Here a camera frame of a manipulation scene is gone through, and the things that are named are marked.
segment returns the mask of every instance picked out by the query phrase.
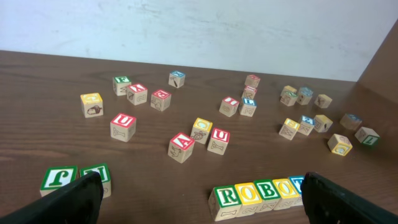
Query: white backdrop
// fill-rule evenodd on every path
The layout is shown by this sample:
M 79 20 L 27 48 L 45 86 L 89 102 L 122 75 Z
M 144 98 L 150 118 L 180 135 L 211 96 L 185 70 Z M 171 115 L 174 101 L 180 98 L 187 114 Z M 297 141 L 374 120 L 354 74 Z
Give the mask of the white backdrop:
M 0 0 L 0 49 L 357 81 L 397 18 L 396 0 Z

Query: wooden block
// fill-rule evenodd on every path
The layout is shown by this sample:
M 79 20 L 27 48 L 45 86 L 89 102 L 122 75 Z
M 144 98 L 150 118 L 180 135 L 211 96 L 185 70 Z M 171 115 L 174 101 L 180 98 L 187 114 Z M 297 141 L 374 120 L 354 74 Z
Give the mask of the wooden block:
M 311 133 L 313 127 L 315 126 L 315 121 L 312 118 L 306 117 L 304 115 L 301 116 L 298 122 L 300 123 L 298 132 L 305 134 L 306 136 Z
M 260 207 L 262 199 L 253 183 L 235 184 L 235 189 L 241 199 L 242 207 L 236 217 L 253 215 Z
M 332 99 L 325 94 L 318 95 L 317 99 L 315 100 L 315 105 L 319 106 L 320 108 L 328 108 Z
M 244 87 L 242 98 L 247 98 L 250 100 L 254 99 L 254 95 L 257 93 L 257 89 L 251 86 Z
M 241 104 L 239 105 L 239 113 L 241 115 L 252 117 L 256 108 L 257 103 L 255 100 L 243 98 Z
M 103 101 L 99 93 L 80 95 L 80 101 L 85 118 L 104 115 Z
M 292 140 L 300 128 L 300 124 L 297 122 L 286 118 L 284 125 L 279 131 L 279 134 L 289 140 Z
M 332 135 L 328 141 L 328 146 L 332 153 L 341 156 L 346 156 L 353 148 L 348 138 L 339 134 Z
M 178 133 L 170 140 L 167 154 L 177 162 L 183 163 L 192 155 L 194 144 L 195 140 L 184 133 Z
M 329 119 L 325 115 L 316 115 L 314 117 L 314 120 L 315 120 L 314 130 L 318 131 L 319 133 L 327 132 L 330 126 L 333 124 L 331 119 Z
M 221 102 L 219 112 L 225 116 L 231 117 L 232 115 L 234 115 L 236 113 L 238 106 L 239 106 L 239 102 L 237 100 L 233 99 L 230 96 L 227 96 Z
M 234 186 L 213 188 L 208 203 L 211 216 L 216 222 L 235 218 L 242 207 Z
M 301 91 L 306 92 L 306 93 L 307 93 L 308 95 L 310 95 L 310 96 L 313 95 L 312 89 L 310 89 L 310 88 L 307 87 L 307 86 L 300 87 L 300 89 L 298 89 L 298 92 L 300 93 Z
M 362 120 L 353 114 L 344 114 L 343 118 L 340 120 L 340 124 L 349 130 L 356 130 L 361 123 Z
M 133 116 L 119 113 L 111 121 L 111 137 L 128 142 L 136 132 L 137 119 Z
M 164 90 L 156 90 L 150 96 L 150 106 L 159 110 L 164 111 L 170 106 L 172 101 L 172 94 Z
M 282 97 L 280 98 L 280 102 L 282 102 L 286 106 L 293 106 L 297 101 L 298 96 L 291 92 L 285 91 Z
M 280 200 L 275 205 L 274 210 L 290 208 L 299 199 L 300 195 L 294 189 L 289 179 L 272 180 L 272 183 L 280 194 Z
M 260 78 L 255 75 L 248 75 L 246 77 L 246 81 L 244 82 L 245 85 L 251 86 L 253 88 L 257 88 L 260 82 Z
M 299 194 L 298 199 L 295 202 L 293 202 L 292 207 L 303 205 L 301 183 L 304 180 L 304 176 L 303 175 L 291 176 L 291 177 L 289 177 L 289 180 L 290 180 L 290 183 L 292 184 L 292 186 L 294 187 L 294 189 L 296 190 L 296 192 Z
M 297 90 L 291 86 L 285 86 L 284 89 L 282 90 L 282 93 L 280 93 L 280 96 L 283 96 L 285 92 L 291 91 L 292 93 L 296 93 Z
M 307 91 L 299 91 L 297 95 L 297 103 L 300 105 L 307 105 L 312 98 L 312 95 L 310 95 L 309 92 Z
M 90 173 L 97 172 L 101 176 L 102 186 L 104 188 L 104 195 L 102 198 L 111 196 L 112 185 L 111 185 L 111 175 L 109 174 L 109 168 L 107 164 L 98 164 L 90 167 L 85 167 L 80 169 L 80 177 Z
M 360 143 L 367 146 L 377 145 L 380 139 L 380 136 L 373 129 L 365 127 L 361 127 L 355 137 Z
M 197 118 L 192 127 L 191 138 L 201 144 L 206 144 L 213 123 L 205 119 Z
M 231 134 L 227 131 L 213 128 L 209 145 L 207 145 L 207 150 L 220 155 L 224 155 L 226 147 L 229 143 L 230 136 Z
M 134 85 L 129 85 L 127 88 L 127 100 L 134 105 L 140 105 L 145 103 L 148 97 L 148 89 L 136 83 Z
M 77 166 L 48 168 L 40 188 L 41 196 L 44 197 L 54 190 L 73 182 L 76 179 L 76 175 Z
M 169 85 L 174 86 L 175 88 L 180 88 L 184 85 L 185 74 L 179 71 L 172 71 L 169 75 Z
M 262 203 L 256 210 L 256 213 L 268 212 L 274 209 L 275 205 L 280 200 L 280 195 L 272 183 L 272 180 L 255 180 L 254 185 L 262 199 Z
M 131 85 L 131 81 L 128 77 L 114 77 L 113 78 L 113 91 L 118 96 L 124 96 L 127 94 L 127 87 Z

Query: toy block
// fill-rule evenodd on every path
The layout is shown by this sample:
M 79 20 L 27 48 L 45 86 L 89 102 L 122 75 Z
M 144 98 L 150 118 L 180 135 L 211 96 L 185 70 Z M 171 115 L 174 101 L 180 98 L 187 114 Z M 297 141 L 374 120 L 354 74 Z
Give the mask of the toy block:
M 104 115 L 103 101 L 99 93 L 80 95 L 80 100 L 85 118 Z
M 236 217 L 255 214 L 262 203 L 262 199 L 254 183 L 235 184 L 235 189 L 242 202 L 242 207 Z
M 272 180 L 276 190 L 280 195 L 279 202 L 275 205 L 274 210 L 282 210 L 290 208 L 294 202 L 296 202 L 300 195 L 294 189 L 289 179 L 277 179 Z
M 310 95 L 309 92 L 307 91 L 299 91 L 297 95 L 297 103 L 300 105 L 307 105 L 312 98 L 312 95 Z
M 47 169 L 40 194 L 42 197 L 76 179 L 77 166 L 50 167 Z
M 314 117 L 314 120 L 315 120 L 315 127 L 313 128 L 319 133 L 327 132 L 330 126 L 333 124 L 331 119 L 329 119 L 325 115 L 316 115 Z
M 205 119 L 197 118 L 192 127 L 191 138 L 201 144 L 206 144 L 213 123 Z
M 260 78 L 255 75 L 248 75 L 246 77 L 245 85 L 257 88 L 259 86 Z
M 148 89 L 137 83 L 134 85 L 129 85 L 127 88 L 127 100 L 134 105 L 140 105 L 145 103 L 148 97 Z
M 170 140 L 168 155 L 179 163 L 185 162 L 193 151 L 195 140 L 184 133 L 178 133 Z
M 289 177 L 289 180 L 290 180 L 290 183 L 293 185 L 294 189 L 296 190 L 296 192 L 300 195 L 298 197 L 298 199 L 295 202 L 293 202 L 292 207 L 303 205 L 301 183 L 304 180 L 304 176 L 303 175 L 292 176 L 292 177 Z
M 297 90 L 291 86 L 285 86 L 284 89 L 282 90 L 282 93 L 280 93 L 280 96 L 283 96 L 285 92 L 291 91 L 292 93 L 296 93 Z
M 300 93 L 301 91 L 306 92 L 310 96 L 313 95 L 313 91 L 307 86 L 300 87 L 300 89 L 298 89 L 298 92 Z
M 236 113 L 238 106 L 239 102 L 228 96 L 221 102 L 219 112 L 227 117 L 231 117 Z
M 362 120 L 353 114 L 344 114 L 343 118 L 340 120 L 340 124 L 349 130 L 356 130 L 361 123 Z
M 128 77 L 114 77 L 113 78 L 113 91 L 117 96 L 124 96 L 127 94 L 127 87 L 131 85 Z
M 133 116 L 119 113 L 111 121 L 111 137 L 128 142 L 136 132 L 137 119 Z
M 353 148 L 348 138 L 339 134 L 332 135 L 328 141 L 328 146 L 332 153 L 341 156 L 346 156 Z
M 319 94 L 317 99 L 315 100 L 315 105 L 319 106 L 320 108 L 328 108 L 332 99 L 325 94 Z
M 172 71 L 169 75 L 169 85 L 174 86 L 175 88 L 180 88 L 184 85 L 185 74 L 179 71 Z
M 308 136 L 313 127 L 315 126 L 315 121 L 312 118 L 306 117 L 306 116 L 301 116 L 300 121 L 300 127 L 298 128 L 298 132 L 305 134 Z
M 229 137 L 231 133 L 213 128 L 213 132 L 211 133 L 209 145 L 207 145 L 207 150 L 210 152 L 217 153 L 219 155 L 224 155 L 226 147 L 229 143 Z
M 208 203 L 211 216 L 215 221 L 235 218 L 242 207 L 234 186 L 213 188 Z
M 251 86 L 244 87 L 242 98 L 247 98 L 250 100 L 254 99 L 254 95 L 257 93 L 257 89 Z
M 297 101 L 298 96 L 291 92 L 291 91 L 286 91 L 280 98 L 280 102 L 282 102 L 286 106 L 293 106 L 296 101 Z
M 259 208 L 256 210 L 256 213 L 259 212 L 268 212 L 274 209 L 275 205 L 280 200 L 280 195 L 276 190 L 274 184 L 271 180 L 255 180 L 254 185 L 259 192 L 262 203 Z
M 355 137 L 360 143 L 367 146 L 375 146 L 380 139 L 380 136 L 373 129 L 365 127 L 361 127 Z
M 289 140 L 292 140 L 300 128 L 300 124 L 297 122 L 286 118 L 284 125 L 279 131 L 279 134 Z
M 108 165 L 98 164 L 90 167 L 85 167 L 80 169 L 80 177 L 90 173 L 90 172 L 97 172 L 101 176 L 102 186 L 104 188 L 104 194 L 102 198 L 106 198 L 111 196 L 112 194 L 112 185 L 111 185 L 111 175 L 109 174 Z
M 257 103 L 255 100 L 243 98 L 242 103 L 239 105 L 239 113 L 244 116 L 252 117 L 256 108 Z
M 164 90 L 156 90 L 150 96 L 150 106 L 158 111 L 164 111 L 170 106 L 172 94 Z

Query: black object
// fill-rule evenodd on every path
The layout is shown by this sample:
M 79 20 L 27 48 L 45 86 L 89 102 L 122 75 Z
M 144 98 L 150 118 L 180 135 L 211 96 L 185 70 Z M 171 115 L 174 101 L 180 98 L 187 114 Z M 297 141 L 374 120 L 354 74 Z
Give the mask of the black object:
M 104 189 L 90 172 L 34 203 L 0 219 L 1 224 L 95 224 Z
M 301 191 L 311 224 L 398 223 L 397 215 L 314 172 L 305 175 Z

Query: wooden table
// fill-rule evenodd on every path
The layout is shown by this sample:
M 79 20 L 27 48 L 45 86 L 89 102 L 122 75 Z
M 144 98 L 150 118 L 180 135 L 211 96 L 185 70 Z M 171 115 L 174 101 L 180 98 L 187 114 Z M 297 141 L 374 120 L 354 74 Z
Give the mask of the wooden table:
M 185 85 L 168 85 L 171 70 L 187 74 Z M 52 166 L 86 167 L 106 162 L 112 196 L 103 200 L 98 223 L 212 223 L 208 197 L 213 187 L 278 179 L 317 171 L 376 205 L 398 213 L 398 106 L 353 82 L 259 74 L 257 110 L 253 118 L 231 118 L 218 112 L 226 96 L 240 99 L 246 72 L 116 62 L 73 57 L 0 52 L 0 216 L 40 198 L 45 171 Z M 164 112 L 149 102 L 134 106 L 117 97 L 112 78 L 129 76 L 148 87 L 171 92 Z M 331 106 L 287 107 L 279 102 L 285 85 L 308 85 L 315 95 L 333 98 Z M 85 119 L 80 95 L 99 92 L 104 116 Z M 109 123 L 118 113 L 137 118 L 128 142 L 110 137 Z M 381 141 L 369 149 L 345 130 L 344 113 L 364 119 Z M 278 135 L 286 118 L 325 114 L 333 120 L 327 133 Z M 167 155 L 169 141 L 190 134 L 201 117 L 231 132 L 225 155 L 195 144 L 192 156 L 179 164 Z M 332 154 L 332 134 L 348 136 L 354 148 L 346 156 Z M 303 207 L 271 211 L 223 223 L 308 223 Z

